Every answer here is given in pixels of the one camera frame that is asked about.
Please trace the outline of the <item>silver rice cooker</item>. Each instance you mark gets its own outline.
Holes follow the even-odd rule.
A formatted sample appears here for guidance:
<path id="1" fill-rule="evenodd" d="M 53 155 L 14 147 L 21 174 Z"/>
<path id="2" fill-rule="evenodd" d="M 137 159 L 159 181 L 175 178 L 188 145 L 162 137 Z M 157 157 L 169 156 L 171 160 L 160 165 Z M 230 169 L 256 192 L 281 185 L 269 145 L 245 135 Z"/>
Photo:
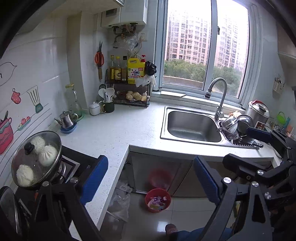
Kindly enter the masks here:
<path id="1" fill-rule="evenodd" d="M 259 100 L 250 101 L 245 114 L 252 118 L 253 127 L 259 130 L 264 130 L 270 117 L 267 106 Z"/>

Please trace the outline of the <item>white steamed bun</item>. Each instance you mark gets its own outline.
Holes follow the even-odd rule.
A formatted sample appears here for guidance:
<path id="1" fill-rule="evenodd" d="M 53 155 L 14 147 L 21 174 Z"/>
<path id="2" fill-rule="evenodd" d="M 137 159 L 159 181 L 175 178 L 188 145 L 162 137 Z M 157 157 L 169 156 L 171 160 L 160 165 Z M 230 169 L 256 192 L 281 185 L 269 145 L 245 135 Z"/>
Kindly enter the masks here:
<path id="1" fill-rule="evenodd" d="M 34 138 L 31 139 L 31 144 L 34 145 L 34 151 L 35 153 L 38 154 L 41 152 L 41 150 L 43 150 L 43 148 L 46 145 L 46 142 L 43 137 L 35 136 Z"/>
<path id="2" fill-rule="evenodd" d="M 42 166 L 48 167 L 53 164 L 57 155 L 58 155 L 58 152 L 55 147 L 51 145 L 46 145 L 40 150 L 38 161 Z"/>
<path id="3" fill-rule="evenodd" d="M 21 164 L 16 171 L 18 184 L 22 187 L 28 187 L 34 180 L 34 173 L 31 167 Z"/>

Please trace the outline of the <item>blue coaster dish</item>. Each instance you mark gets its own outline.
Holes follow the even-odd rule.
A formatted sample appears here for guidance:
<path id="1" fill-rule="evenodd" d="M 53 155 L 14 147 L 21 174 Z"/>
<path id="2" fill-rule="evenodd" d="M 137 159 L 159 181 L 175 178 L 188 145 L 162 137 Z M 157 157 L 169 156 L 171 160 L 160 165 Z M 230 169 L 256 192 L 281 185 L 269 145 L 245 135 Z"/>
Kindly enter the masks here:
<path id="1" fill-rule="evenodd" d="M 77 124 L 75 123 L 73 126 L 69 127 L 69 128 L 60 128 L 60 131 L 62 133 L 72 133 L 75 129 L 76 129 Z"/>

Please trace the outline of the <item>stainless steel sink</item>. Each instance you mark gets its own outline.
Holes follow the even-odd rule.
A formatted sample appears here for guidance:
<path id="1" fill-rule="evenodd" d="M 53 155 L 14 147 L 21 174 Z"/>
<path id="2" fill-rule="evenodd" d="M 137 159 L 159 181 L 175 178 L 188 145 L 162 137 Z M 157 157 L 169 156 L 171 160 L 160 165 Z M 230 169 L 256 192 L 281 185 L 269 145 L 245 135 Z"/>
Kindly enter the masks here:
<path id="1" fill-rule="evenodd" d="M 189 109 L 165 107 L 161 139 L 187 143 L 258 150 L 255 142 L 233 144 L 212 115 Z"/>

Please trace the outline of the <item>small steel teapot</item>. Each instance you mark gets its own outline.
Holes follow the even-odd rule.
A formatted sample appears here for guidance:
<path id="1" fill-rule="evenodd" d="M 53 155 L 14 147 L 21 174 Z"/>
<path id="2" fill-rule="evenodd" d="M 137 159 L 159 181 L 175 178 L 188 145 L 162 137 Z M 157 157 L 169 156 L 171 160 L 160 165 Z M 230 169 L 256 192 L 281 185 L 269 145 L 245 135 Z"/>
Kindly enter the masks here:
<path id="1" fill-rule="evenodd" d="M 64 111 L 59 115 L 59 118 L 54 120 L 64 129 L 72 128 L 78 120 L 79 116 L 76 113 L 70 111 Z"/>

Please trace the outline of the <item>green plastic tray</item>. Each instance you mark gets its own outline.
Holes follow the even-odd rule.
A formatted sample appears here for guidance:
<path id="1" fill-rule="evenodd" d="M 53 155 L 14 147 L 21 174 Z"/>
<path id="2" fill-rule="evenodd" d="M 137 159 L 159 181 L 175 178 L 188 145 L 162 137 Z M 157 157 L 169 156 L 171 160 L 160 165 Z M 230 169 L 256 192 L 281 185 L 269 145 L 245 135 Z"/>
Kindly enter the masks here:
<path id="1" fill-rule="evenodd" d="M 77 118 L 76 121 L 80 121 L 80 120 L 82 120 L 82 119 L 84 118 L 84 116 L 85 116 L 85 113 L 82 112 L 81 116 L 80 116 L 79 118 Z"/>

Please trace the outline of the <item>white ceramic sugar pot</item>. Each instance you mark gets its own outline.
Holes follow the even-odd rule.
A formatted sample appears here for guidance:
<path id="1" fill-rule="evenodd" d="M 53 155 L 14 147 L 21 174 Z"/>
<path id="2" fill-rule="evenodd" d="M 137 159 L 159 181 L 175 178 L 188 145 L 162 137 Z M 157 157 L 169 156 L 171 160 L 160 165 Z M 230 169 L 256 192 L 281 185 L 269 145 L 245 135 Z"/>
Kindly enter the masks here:
<path id="1" fill-rule="evenodd" d="M 92 116 L 96 116 L 101 114 L 101 104 L 100 102 L 93 102 L 92 104 L 89 105 L 89 113 Z"/>

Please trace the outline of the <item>white ladle spoon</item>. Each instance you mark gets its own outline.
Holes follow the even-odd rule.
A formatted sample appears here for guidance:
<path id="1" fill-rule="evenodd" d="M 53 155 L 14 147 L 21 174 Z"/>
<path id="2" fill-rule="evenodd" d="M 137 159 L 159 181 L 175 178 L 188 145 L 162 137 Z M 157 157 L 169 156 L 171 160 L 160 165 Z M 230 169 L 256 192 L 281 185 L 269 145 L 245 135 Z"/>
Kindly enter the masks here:
<path id="1" fill-rule="evenodd" d="M 104 101 L 112 102 L 115 90 L 113 88 L 102 88 L 98 91 L 98 94 L 104 99 Z"/>

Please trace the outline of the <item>white glove on rack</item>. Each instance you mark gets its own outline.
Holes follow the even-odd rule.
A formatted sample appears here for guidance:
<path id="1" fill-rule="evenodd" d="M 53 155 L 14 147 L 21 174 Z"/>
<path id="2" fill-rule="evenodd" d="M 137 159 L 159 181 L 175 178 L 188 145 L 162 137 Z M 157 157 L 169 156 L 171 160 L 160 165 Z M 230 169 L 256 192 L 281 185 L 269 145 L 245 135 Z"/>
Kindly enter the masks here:
<path id="1" fill-rule="evenodd" d="M 144 77 L 137 78 L 135 80 L 136 87 L 146 86 L 151 84 L 153 87 L 156 85 L 156 79 L 154 75 L 145 75 Z"/>

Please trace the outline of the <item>ginger root pieces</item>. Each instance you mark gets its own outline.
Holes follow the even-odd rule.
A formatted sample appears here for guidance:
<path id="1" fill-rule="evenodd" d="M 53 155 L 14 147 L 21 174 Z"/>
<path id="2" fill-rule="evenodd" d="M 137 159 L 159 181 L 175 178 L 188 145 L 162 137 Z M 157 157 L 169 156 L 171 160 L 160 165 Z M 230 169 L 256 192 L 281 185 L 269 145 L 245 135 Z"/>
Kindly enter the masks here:
<path id="1" fill-rule="evenodd" d="M 128 91 L 125 98 L 129 101 L 147 101 L 147 93 L 140 94 L 139 92 Z"/>

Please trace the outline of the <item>black plastic bag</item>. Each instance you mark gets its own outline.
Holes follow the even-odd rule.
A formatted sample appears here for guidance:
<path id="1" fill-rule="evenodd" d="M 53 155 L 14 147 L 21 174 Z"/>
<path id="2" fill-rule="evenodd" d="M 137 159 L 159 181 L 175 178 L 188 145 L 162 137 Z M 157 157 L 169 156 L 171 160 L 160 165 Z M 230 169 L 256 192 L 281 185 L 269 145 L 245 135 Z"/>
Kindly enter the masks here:
<path id="1" fill-rule="evenodd" d="M 146 61 L 144 71 L 146 75 L 153 76 L 157 73 L 157 66 L 150 61 Z"/>

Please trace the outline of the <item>dark sauce bottle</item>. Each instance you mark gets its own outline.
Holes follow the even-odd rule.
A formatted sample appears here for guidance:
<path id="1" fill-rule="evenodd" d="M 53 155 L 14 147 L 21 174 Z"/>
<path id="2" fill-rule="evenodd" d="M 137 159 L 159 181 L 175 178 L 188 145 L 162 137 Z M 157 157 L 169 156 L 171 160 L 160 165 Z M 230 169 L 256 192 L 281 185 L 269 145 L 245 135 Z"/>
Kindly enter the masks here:
<path id="1" fill-rule="evenodd" d="M 121 82 L 121 62 L 119 56 L 116 56 L 114 79 L 116 82 Z"/>

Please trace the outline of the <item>white gas water heater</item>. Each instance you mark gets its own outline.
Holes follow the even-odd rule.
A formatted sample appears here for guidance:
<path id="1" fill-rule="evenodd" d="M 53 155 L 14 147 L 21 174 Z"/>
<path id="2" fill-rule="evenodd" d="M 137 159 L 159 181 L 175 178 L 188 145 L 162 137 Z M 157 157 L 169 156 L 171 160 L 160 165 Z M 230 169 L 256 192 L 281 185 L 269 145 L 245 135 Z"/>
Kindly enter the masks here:
<path id="1" fill-rule="evenodd" d="M 101 27 L 122 25 L 145 25 L 147 23 L 148 0 L 125 1 L 124 6 L 102 12 Z"/>

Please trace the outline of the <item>window frame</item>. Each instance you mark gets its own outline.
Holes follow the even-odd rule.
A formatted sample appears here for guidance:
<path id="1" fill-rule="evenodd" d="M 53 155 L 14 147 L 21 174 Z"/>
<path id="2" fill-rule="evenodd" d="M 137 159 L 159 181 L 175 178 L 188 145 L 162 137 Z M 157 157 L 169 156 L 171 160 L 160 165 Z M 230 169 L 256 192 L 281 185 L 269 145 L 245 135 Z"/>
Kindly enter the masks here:
<path id="1" fill-rule="evenodd" d="M 158 1 L 154 91 L 203 97 L 245 108 L 260 53 L 254 1 Z"/>

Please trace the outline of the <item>orange handled scissors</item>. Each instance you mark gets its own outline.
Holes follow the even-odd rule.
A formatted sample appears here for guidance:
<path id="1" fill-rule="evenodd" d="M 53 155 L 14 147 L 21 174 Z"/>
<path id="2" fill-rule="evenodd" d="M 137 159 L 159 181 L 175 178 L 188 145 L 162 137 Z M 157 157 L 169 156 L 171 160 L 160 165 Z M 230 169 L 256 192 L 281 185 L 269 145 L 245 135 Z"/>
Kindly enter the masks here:
<path id="1" fill-rule="evenodd" d="M 99 80 L 102 80 L 103 74 L 102 74 L 102 66 L 104 65 L 104 55 L 102 53 L 102 45 L 103 42 L 99 42 L 99 48 L 94 56 L 94 62 L 98 69 L 98 78 Z"/>

